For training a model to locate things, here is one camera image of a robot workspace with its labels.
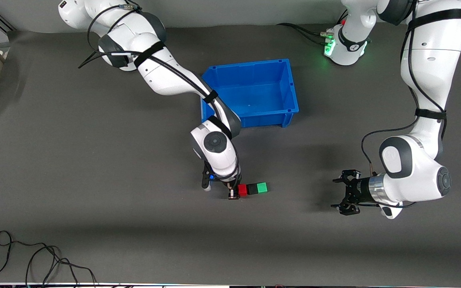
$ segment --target white robotic arm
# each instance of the white robotic arm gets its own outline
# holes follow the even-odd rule
[[[331,40],[325,55],[337,64],[353,64],[364,54],[366,38],[376,22],[374,8],[392,24],[409,20],[401,74],[417,102],[413,129],[382,143],[379,155],[385,174],[372,172],[370,178],[360,179],[360,172],[346,170],[334,180],[347,186],[347,196],[334,206],[341,214],[360,213],[359,206],[379,206],[383,215],[394,219],[407,207],[403,201],[439,199],[451,188],[449,171],[436,159],[442,153],[444,108],[461,53],[461,0],[342,2],[349,11],[346,23],[326,33]]]
[[[241,121],[216,91],[178,64],[163,43],[166,33],[161,21],[126,0],[63,0],[58,10],[69,26],[93,29],[101,37],[94,54],[108,64],[123,71],[138,70],[160,95],[196,93],[213,108],[216,117],[191,133],[193,150],[205,162],[202,187],[208,191],[210,180],[218,180],[229,188],[229,199],[239,198],[234,190],[241,169],[231,139],[239,135]]]

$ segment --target white wall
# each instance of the white wall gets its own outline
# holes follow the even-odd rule
[[[330,23],[339,18],[340,0],[136,0],[167,27],[228,24]],[[71,32],[58,16],[60,0],[0,0],[0,14],[19,30]]]

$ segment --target blue crate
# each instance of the blue crate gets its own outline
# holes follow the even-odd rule
[[[202,78],[241,118],[243,128],[286,128],[299,111],[288,59],[212,66]],[[214,111],[203,101],[201,106],[204,122]]]

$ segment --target gray tabletop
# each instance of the gray tabletop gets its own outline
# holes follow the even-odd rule
[[[173,55],[196,73],[291,61],[300,104],[292,125],[244,129],[234,140],[243,182],[268,182],[271,192],[228,201],[223,186],[201,190],[203,163],[189,141],[197,96],[159,96],[138,73],[103,61],[78,70],[90,54],[83,33],[15,32],[0,78],[0,230],[59,246],[100,282],[461,286],[461,60],[441,161],[452,193],[395,220],[376,208],[344,217],[329,207],[344,196],[331,179],[368,170],[364,134],[413,120],[399,75],[405,27],[378,24],[352,67],[288,27],[168,32]],[[366,143],[377,170],[387,136]],[[0,281],[23,281],[34,250],[16,246]],[[31,280],[49,264],[38,257]],[[72,280],[62,268],[54,281]]]

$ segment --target robotic arm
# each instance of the robotic arm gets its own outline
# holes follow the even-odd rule
[[[216,117],[191,132],[193,150],[205,162],[202,187],[209,191],[211,180],[220,181],[229,188],[229,199],[238,199],[241,169],[231,139],[239,135],[241,121],[216,91],[178,64],[163,44],[161,21],[126,0],[63,0],[58,10],[69,26],[100,36],[98,49],[92,49],[111,66],[138,70],[160,95],[196,93],[211,106]]]
[[[324,54],[337,64],[354,64],[364,54],[377,20],[373,9],[386,22],[408,21],[401,75],[417,102],[417,118],[409,126],[413,129],[380,146],[385,174],[377,175],[371,169],[371,177],[360,178],[359,171],[345,170],[334,180],[346,184],[346,197],[334,205],[341,214],[358,214],[359,206],[379,206],[384,216],[394,219],[403,208],[442,198],[451,188],[449,171],[437,159],[443,151],[444,108],[461,53],[461,0],[342,2],[349,11],[348,19],[322,33],[328,42]],[[405,206],[404,201],[413,203]]]

